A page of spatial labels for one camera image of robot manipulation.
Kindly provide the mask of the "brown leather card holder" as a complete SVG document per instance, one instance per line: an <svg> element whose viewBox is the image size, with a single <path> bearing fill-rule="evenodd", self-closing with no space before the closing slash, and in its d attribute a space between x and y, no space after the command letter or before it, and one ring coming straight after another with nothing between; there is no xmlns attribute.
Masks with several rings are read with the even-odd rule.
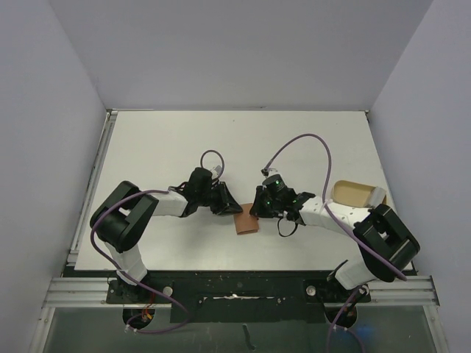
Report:
<svg viewBox="0 0 471 353"><path fill-rule="evenodd" d="M242 212L233 216L235 232L237 235L248 235L258 232L260 229L258 219L250 214L253 204L241 205Z"/></svg>

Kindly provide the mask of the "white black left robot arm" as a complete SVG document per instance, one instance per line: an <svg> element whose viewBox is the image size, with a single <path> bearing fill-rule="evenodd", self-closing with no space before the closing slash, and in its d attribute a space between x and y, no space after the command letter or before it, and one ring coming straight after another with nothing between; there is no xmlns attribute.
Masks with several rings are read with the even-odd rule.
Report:
<svg viewBox="0 0 471 353"><path fill-rule="evenodd" d="M219 181L221 173L221 168L210 171L197 167L189 180L167 190L140 190L123 181L91 216L92 246L116 267L130 300L142 302L149 295L150 284L144 279L147 268L138 242L152 217L185 218L200 207L219 216L243 212L226 183Z"/></svg>

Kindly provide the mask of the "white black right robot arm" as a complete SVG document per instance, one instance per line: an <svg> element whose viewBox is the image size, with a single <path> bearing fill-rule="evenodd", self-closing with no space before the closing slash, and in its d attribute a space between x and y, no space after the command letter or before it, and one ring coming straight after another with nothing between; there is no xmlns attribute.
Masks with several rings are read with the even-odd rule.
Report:
<svg viewBox="0 0 471 353"><path fill-rule="evenodd" d="M327 283L330 296L338 301L372 280L402 279L403 270L420 251L417 239L390 206L349 207L313 193L297 193L279 174L256 187L249 213L256 218L286 219L297 227L321 227L353 239L360 254L334 269Z"/></svg>

